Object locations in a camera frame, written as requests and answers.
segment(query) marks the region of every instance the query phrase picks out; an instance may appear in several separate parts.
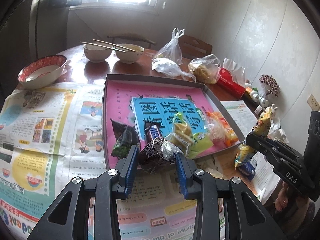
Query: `white wall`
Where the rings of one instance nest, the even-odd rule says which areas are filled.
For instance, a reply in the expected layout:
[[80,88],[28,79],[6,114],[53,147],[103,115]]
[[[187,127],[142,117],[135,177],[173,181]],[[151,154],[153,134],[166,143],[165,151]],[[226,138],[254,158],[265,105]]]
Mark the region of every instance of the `white wall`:
[[158,0],[153,12],[125,8],[73,8],[69,12],[67,47],[115,33],[138,33],[156,41],[159,49],[175,27],[200,37],[210,6],[217,0]]
[[219,0],[211,7],[201,36],[223,60],[245,67],[257,85],[273,75],[281,94],[273,100],[290,146],[303,154],[311,109],[307,97],[320,101],[320,40],[292,0]]

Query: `red patterned bowl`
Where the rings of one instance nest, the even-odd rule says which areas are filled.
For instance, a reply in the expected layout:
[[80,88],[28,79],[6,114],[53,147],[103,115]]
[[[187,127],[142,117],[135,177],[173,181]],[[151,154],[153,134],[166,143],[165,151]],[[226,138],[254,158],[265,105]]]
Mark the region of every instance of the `red patterned bowl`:
[[38,89],[52,84],[62,74],[67,62],[63,55],[47,56],[24,67],[18,81],[26,89]]

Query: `flower decoration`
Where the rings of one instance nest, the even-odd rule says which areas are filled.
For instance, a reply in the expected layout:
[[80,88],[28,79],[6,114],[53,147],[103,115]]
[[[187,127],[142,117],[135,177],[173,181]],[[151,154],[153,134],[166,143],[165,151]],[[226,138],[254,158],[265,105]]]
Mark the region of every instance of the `flower decoration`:
[[280,93],[280,87],[273,76],[262,74],[259,78],[261,87],[265,89],[266,96],[273,95],[277,97]]

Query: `white bowl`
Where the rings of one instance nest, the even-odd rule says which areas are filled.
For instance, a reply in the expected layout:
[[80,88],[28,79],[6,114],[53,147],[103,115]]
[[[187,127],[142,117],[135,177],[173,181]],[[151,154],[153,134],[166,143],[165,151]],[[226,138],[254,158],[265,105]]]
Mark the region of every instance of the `white bowl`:
[[[112,45],[105,44],[102,42],[94,42],[94,44],[99,44],[99,45],[112,48]],[[94,46],[91,44],[85,44],[83,46],[83,50],[84,50],[84,55],[87,57],[87,59],[89,59],[91,62],[94,62],[94,63],[105,61],[106,58],[108,58],[112,53],[112,49]]]
[[52,84],[62,74],[67,62],[63,55],[47,56],[24,67],[18,81],[26,89],[39,89]]
[[118,45],[129,48],[129,49],[134,49],[136,51],[136,52],[133,52],[133,51],[121,52],[116,50],[116,55],[118,59],[123,63],[132,64],[136,62],[144,52],[144,48],[138,45],[127,44],[127,43],[121,43]]

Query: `chair back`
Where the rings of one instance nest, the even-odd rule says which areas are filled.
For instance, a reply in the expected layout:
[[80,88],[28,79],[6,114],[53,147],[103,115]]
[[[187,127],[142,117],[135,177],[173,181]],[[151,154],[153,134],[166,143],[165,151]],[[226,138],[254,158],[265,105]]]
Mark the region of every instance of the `chair back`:
[[142,41],[149,44],[148,49],[151,48],[151,45],[157,44],[155,41],[149,40],[148,38],[136,33],[119,33],[119,34],[108,35],[108,39],[112,39],[112,43],[115,43],[116,39],[124,39],[129,41]]
[[179,38],[179,46],[182,56],[189,59],[208,56],[212,51],[210,44],[188,35]]

